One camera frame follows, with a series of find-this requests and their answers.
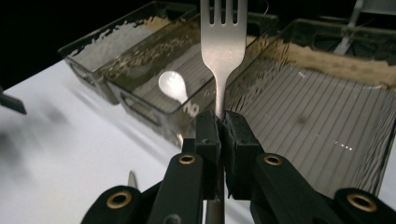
fork tine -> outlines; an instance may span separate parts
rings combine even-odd
[[[238,22],[246,24],[248,22],[248,0],[238,0]]]
[[[213,18],[213,22],[221,24],[221,0],[215,0],[215,16]]]
[[[201,24],[210,23],[209,0],[201,0]]]
[[[233,0],[227,0],[225,3],[225,22],[233,23]]]

transparent tray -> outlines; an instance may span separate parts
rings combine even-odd
[[[195,116],[214,100],[215,86],[211,72],[201,56],[200,15],[142,51],[126,52],[107,65],[103,76],[125,110],[181,146]],[[247,52],[245,60],[230,79],[259,54],[276,33],[278,18],[248,13]],[[179,72],[186,82],[188,100],[181,104],[163,94],[158,87],[160,74]]]
[[[350,46],[334,51],[342,40]],[[226,91],[267,152],[311,186],[379,191],[396,120],[396,31],[297,20]]]
[[[113,105],[117,98],[100,70],[142,42],[155,42],[197,14],[190,4],[152,1],[58,50],[77,78]]]

white table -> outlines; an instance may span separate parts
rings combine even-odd
[[[83,86],[64,61],[5,93],[23,101],[27,116],[0,107],[0,223],[80,223],[130,170],[144,191],[180,152]],[[379,198],[396,208],[392,151]],[[226,223],[253,223],[248,202],[226,200]]]

black object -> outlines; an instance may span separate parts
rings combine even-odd
[[[316,192],[286,158],[264,152],[243,116],[226,111],[219,123],[207,111],[196,121],[196,138],[184,140],[162,182],[143,193],[107,190],[82,224],[202,223],[203,200],[216,195],[220,157],[230,196],[250,201],[255,223],[396,223],[396,212],[371,193],[339,189],[330,199]]]
[[[17,98],[3,94],[3,88],[0,87],[0,105],[5,106],[9,109],[20,112],[26,115],[26,109],[24,108],[23,102]]]

fork head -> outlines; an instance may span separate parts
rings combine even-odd
[[[221,21],[221,0],[215,0],[213,23],[209,0],[201,0],[201,49],[205,65],[215,73],[228,73],[245,56],[248,0],[238,0],[237,20],[233,22],[233,1],[226,0],[225,22]]]

